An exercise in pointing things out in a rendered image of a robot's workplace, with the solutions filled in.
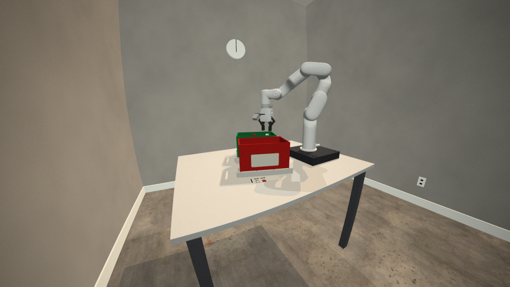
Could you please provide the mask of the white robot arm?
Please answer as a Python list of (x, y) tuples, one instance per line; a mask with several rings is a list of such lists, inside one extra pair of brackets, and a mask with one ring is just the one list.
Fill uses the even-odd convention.
[(331, 67), (327, 63), (306, 62), (299, 70), (293, 73), (279, 89), (262, 90), (261, 101), (262, 108), (271, 108), (271, 100), (278, 100), (284, 97), (288, 92), (294, 89), (298, 84), (306, 80), (309, 76), (317, 76), (319, 84), (311, 98), (307, 109), (304, 110), (304, 129), (302, 138), (302, 147), (305, 152), (317, 151), (320, 144), (316, 144), (316, 126), (317, 118), (320, 116), (324, 106), (327, 103), (327, 94), (331, 86), (330, 73)]

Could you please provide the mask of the green bottle crate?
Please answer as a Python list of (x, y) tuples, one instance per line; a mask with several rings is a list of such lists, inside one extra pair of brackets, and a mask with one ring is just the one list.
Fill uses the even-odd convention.
[[(256, 134), (257, 136), (253, 136)], [(266, 136), (265, 134), (269, 134)], [(276, 135), (273, 132), (238, 132), (236, 135), (237, 142), (237, 157), (239, 157), (239, 145), (238, 138), (265, 138), (265, 137), (275, 137)]]

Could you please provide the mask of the red crate with dividers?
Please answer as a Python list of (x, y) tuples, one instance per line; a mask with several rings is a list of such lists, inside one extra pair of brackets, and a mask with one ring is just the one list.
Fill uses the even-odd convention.
[(289, 168), (290, 142), (275, 136), (238, 138), (240, 171)]

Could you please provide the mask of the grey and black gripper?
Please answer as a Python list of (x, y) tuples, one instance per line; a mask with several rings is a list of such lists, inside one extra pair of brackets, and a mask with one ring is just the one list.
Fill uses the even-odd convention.
[(265, 126), (264, 126), (265, 122), (269, 123), (269, 131), (272, 131), (272, 125), (275, 123), (274, 116), (273, 116), (273, 109), (272, 108), (262, 108), (260, 111), (260, 114), (265, 114), (265, 115), (260, 116), (260, 119), (258, 120), (262, 126), (262, 131), (265, 130)]

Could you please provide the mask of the white paper strip with printed marks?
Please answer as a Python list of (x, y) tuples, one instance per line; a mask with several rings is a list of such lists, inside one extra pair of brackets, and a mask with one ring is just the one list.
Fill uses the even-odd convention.
[(250, 184), (259, 183), (259, 182), (277, 181), (277, 180), (282, 180), (282, 179), (278, 175), (249, 179)]

